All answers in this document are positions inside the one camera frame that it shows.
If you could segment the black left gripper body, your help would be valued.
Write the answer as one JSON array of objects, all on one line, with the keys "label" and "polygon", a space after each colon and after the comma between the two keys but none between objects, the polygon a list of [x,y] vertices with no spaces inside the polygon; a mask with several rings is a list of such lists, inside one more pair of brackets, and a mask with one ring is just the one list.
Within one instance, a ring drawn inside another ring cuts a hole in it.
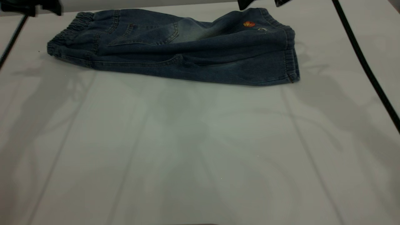
[{"label": "black left gripper body", "polygon": [[36,7],[58,16],[63,13],[63,6],[59,0],[1,0],[1,11],[23,14],[28,17],[36,16]]}]

